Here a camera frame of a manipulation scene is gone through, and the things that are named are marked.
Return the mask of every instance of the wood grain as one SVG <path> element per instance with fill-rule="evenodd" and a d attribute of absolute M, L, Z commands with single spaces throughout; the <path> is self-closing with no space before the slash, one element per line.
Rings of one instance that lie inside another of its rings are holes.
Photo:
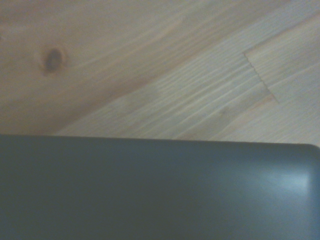
<path fill-rule="evenodd" d="M 219 132 L 270 92 L 243 54 L 220 66 L 216 62 L 213 57 L 198 58 L 183 70 L 115 100 L 59 134 L 195 139 L 191 137 L 194 131 L 214 125 L 215 120 L 222 121 L 214 127 Z"/>
<path fill-rule="evenodd" d="M 320 85 L 320 13 L 246 56 L 280 102 Z"/>
<path fill-rule="evenodd" d="M 1 132 L 53 133 L 286 2 L 97 0 L 37 22 L 2 23 Z M 43 76 L 41 52 L 57 44 L 67 49 L 68 66 Z"/>
<path fill-rule="evenodd" d="M 1 1 L 0 133 L 320 146 L 319 13 L 319 0 Z M 44 74 L 57 46 L 66 64 Z"/>
<path fill-rule="evenodd" d="M 241 119 L 233 131 L 210 140 L 264 143 L 313 144 L 320 147 L 320 87 L 310 89 L 295 98 L 275 105 L 260 106 L 252 120 L 242 124 Z"/>

